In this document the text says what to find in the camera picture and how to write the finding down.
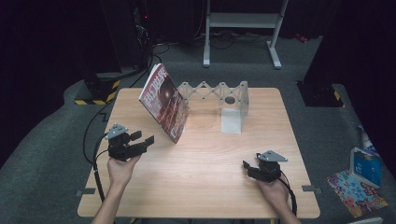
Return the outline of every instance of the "metal bracket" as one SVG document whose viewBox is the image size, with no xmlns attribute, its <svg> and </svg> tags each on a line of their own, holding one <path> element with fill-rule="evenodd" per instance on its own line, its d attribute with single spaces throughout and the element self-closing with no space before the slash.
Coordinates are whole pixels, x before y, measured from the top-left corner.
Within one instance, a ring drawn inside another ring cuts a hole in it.
<svg viewBox="0 0 396 224">
<path fill-rule="evenodd" d="M 257 158 L 262 161 L 288 161 L 288 159 L 277 154 L 273 150 L 268 150 L 267 152 L 260 154 Z"/>
<path fill-rule="evenodd" d="M 113 137 L 117 137 L 122 133 L 128 132 L 128 128 L 119 125 L 118 123 L 114 123 L 113 127 L 108 131 L 107 135 L 105 136 L 105 139 L 112 139 Z"/>
</svg>

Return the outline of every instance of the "colorful book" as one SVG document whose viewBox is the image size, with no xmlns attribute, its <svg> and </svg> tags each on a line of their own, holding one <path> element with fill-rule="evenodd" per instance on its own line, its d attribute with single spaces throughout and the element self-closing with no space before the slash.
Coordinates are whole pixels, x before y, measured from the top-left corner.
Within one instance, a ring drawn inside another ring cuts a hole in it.
<svg viewBox="0 0 396 224">
<path fill-rule="evenodd" d="M 154 65 L 139 101 L 177 143 L 183 133 L 190 108 L 162 63 Z"/>
<path fill-rule="evenodd" d="M 353 217 L 361 217 L 388 206 L 377 189 L 359 181 L 348 170 L 328 176 L 327 181 Z"/>
</svg>

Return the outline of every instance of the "white metal frame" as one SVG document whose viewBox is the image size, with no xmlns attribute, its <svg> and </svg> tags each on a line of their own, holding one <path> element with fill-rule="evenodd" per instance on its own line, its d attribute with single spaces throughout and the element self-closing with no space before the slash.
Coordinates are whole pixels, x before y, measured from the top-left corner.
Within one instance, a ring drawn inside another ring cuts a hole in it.
<svg viewBox="0 0 396 224">
<path fill-rule="evenodd" d="M 207 0 L 206 27 L 205 27 L 205 47 L 204 47 L 204 67 L 210 66 L 210 27 L 249 27 L 249 28 L 273 28 L 272 40 L 267 41 L 267 47 L 275 69 L 282 67 L 275 50 L 275 44 L 279 30 L 285 16 L 286 7 L 289 0 L 283 0 L 279 13 L 257 14 L 257 13 L 211 13 L 210 0 Z"/>
</svg>

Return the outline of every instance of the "red magazine cover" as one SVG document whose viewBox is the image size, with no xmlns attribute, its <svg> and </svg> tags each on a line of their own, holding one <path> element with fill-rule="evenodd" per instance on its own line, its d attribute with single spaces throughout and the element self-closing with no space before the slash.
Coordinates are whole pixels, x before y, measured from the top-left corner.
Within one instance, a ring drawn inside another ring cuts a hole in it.
<svg viewBox="0 0 396 224">
<path fill-rule="evenodd" d="M 190 108 L 162 63 L 154 65 L 139 101 L 177 143 Z"/>
</svg>

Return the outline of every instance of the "black cable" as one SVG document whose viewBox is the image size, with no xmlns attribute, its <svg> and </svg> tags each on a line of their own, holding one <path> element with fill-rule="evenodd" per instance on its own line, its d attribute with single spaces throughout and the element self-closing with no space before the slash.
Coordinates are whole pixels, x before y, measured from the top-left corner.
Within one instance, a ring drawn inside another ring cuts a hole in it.
<svg viewBox="0 0 396 224">
<path fill-rule="evenodd" d="M 106 109 L 109 105 L 111 105 L 113 102 L 114 102 L 114 99 L 111 100 L 109 103 L 107 103 L 105 106 L 103 106 L 103 107 L 91 118 L 90 122 L 88 123 L 87 128 L 85 129 L 84 137 L 83 137 L 83 139 L 82 139 L 82 152 L 84 153 L 84 158 L 85 158 L 85 160 L 86 160 L 88 163 L 90 163 L 91 165 L 93 165 L 93 161 L 91 161 L 90 159 L 88 159 L 87 152 L 86 152 L 86 148 L 85 148 L 85 141 L 86 141 L 86 139 L 87 139 L 88 130 L 90 129 L 90 126 L 91 126 L 91 124 L 93 123 L 93 120 L 94 120 L 99 114 L 101 114 L 102 111 L 103 111 L 104 109 Z"/>
<path fill-rule="evenodd" d="M 296 201 L 296 196 L 294 195 L 294 192 L 293 192 L 293 190 L 291 189 L 291 187 L 290 187 L 290 183 L 289 183 L 289 180 L 288 180 L 288 178 L 285 176 L 285 178 L 286 178 L 286 181 L 288 182 L 288 183 L 286 183 L 284 180 L 282 180 L 281 178 L 278 178 L 278 180 L 280 181 L 280 182 L 282 182 L 282 184 L 283 185 L 285 185 L 286 186 L 286 188 L 288 189 L 288 191 L 289 191 L 289 194 L 290 194 L 290 197 L 291 197 L 291 211 L 293 212 L 293 214 L 295 215 L 295 216 L 297 216 L 297 201 Z"/>
<path fill-rule="evenodd" d="M 100 199 L 102 200 L 102 202 L 105 200 L 105 194 L 103 192 L 103 187 L 102 187 L 102 182 L 100 181 L 100 176 L 99 176 L 99 170 L 98 170 L 98 164 L 97 164 L 97 151 L 99 149 L 100 143 L 102 142 L 102 139 L 107 135 L 107 133 L 102 134 L 102 136 L 99 137 L 99 139 L 96 141 L 96 145 L 95 148 L 93 150 L 93 156 L 92 156 L 92 165 L 93 165 L 93 173 L 95 175 L 95 182 L 96 182 L 96 186 L 98 188 L 99 191 L 99 196 Z"/>
</svg>

